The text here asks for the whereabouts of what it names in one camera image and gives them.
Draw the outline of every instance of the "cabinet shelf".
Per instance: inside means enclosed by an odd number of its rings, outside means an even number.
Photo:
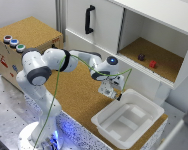
[[[120,54],[141,64],[160,76],[175,82],[184,58],[167,51],[143,38],[138,38],[125,48],[119,51]],[[144,61],[138,60],[138,55],[144,54]],[[155,68],[149,67],[151,60],[157,62]]]

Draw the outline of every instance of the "green cable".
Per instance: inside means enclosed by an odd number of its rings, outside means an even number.
[[[48,118],[49,118],[49,116],[50,116],[50,112],[51,112],[51,109],[52,109],[52,106],[53,106],[53,103],[54,103],[54,98],[55,98],[56,93],[57,93],[57,86],[58,86],[58,82],[59,82],[59,72],[60,72],[61,65],[62,65],[62,63],[63,63],[65,57],[64,57],[64,58],[61,60],[61,62],[60,62],[59,71],[58,71],[58,75],[57,75],[56,88],[55,88],[54,96],[53,96],[53,99],[52,99],[52,103],[51,103],[51,105],[50,105],[50,109],[49,109],[49,112],[48,112],[48,114],[47,114],[47,118],[46,118],[46,120],[45,120],[45,123],[44,123],[44,125],[43,125],[43,128],[41,129],[41,132],[39,133],[38,138],[37,138],[37,140],[36,140],[36,143],[35,143],[35,145],[34,145],[34,149],[35,149],[35,147],[36,147],[36,144],[38,143],[38,140],[39,140],[39,138],[40,138],[40,136],[41,136],[41,133],[43,132],[43,129],[45,128],[45,125],[46,125],[46,123],[47,123],[47,121],[48,121]]]
[[[127,75],[127,78],[126,78],[126,80],[125,80],[125,84],[124,84],[123,89],[122,89],[122,91],[124,91],[126,82],[127,82],[127,80],[128,80],[128,77],[129,77],[129,75],[130,75],[132,69],[128,69],[128,70],[126,70],[126,71],[124,71],[124,72],[122,72],[122,73],[116,74],[116,75],[103,74],[103,73],[100,73],[100,72],[96,71],[96,70],[93,69],[92,67],[90,67],[90,66],[89,66],[84,60],[82,60],[81,58],[79,58],[79,57],[77,57],[77,56],[74,56],[74,55],[72,55],[72,56],[75,57],[75,58],[78,58],[78,59],[81,60],[86,66],[88,66],[90,69],[92,69],[93,71],[95,71],[95,72],[97,72],[98,74],[101,74],[101,75],[103,75],[103,76],[118,76],[118,75],[122,75],[122,74],[124,74],[124,73],[126,73],[126,72],[129,71],[129,74]],[[52,99],[52,103],[51,103],[51,105],[50,105],[50,109],[49,109],[47,118],[46,118],[46,120],[45,120],[45,123],[44,123],[44,125],[43,125],[43,128],[41,129],[41,132],[40,132],[39,135],[38,135],[38,138],[37,138],[37,140],[36,140],[36,143],[35,143],[35,145],[34,145],[33,150],[35,149],[35,147],[36,147],[36,145],[37,145],[37,143],[38,143],[38,140],[39,140],[39,138],[40,138],[40,136],[41,136],[41,134],[42,134],[42,132],[43,132],[43,130],[44,130],[46,124],[47,124],[47,121],[48,121],[48,119],[49,119],[50,112],[51,112],[51,109],[52,109],[52,106],[53,106],[53,103],[54,103],[54,99],[55,99],[55,96],[56,96],[56,93],[57,93],[57,87],[58,87],[58,82],[59,82],[59,73],[60,73],[60,69],[61,69],[61,66],[62,66],[62,63],[63,63],[65,57],[64,57],[64,58],[61,60],[61,62],[60,62],[59,70],[58,70],[58,75],[57,75],[57,82],[56,82],[56,87],[55,87],[55,92],[54,92],[54,96],[53,96],[53,99]]]

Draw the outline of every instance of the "cabinet door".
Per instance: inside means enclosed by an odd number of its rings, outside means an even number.
[[[85,34],[85,13],[90,5],[90,28]],[[123,8],[107,0],[68,0],[67,29],[99,47],[116,54],[123,17]]]

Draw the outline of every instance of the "white wall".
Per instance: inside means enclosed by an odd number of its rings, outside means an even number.
[[[188,110],[188,77],[179,87],[175,90],[171,90],[166,101],[183,112]]]
[[[0,0],[0,28],[30,16],[56,29],[55,0]]]

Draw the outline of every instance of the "red object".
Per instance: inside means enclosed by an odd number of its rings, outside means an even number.
[[[0,62],[1,62],[6,68],[8,68],[8,65],[7,65],[7,63],[6,63],[6,61],[5,61],[3,55],[2,55],[2,58],[0,59]]]
[[[14,77],[14,75],[12,73],[10,73],[12,77]]]
[[[154,68],[155,65],[156,65],[156,61],[152,60],[152,61],[150,62],[150,65],[149,65],[149,66],[152,67],[152,68]]]

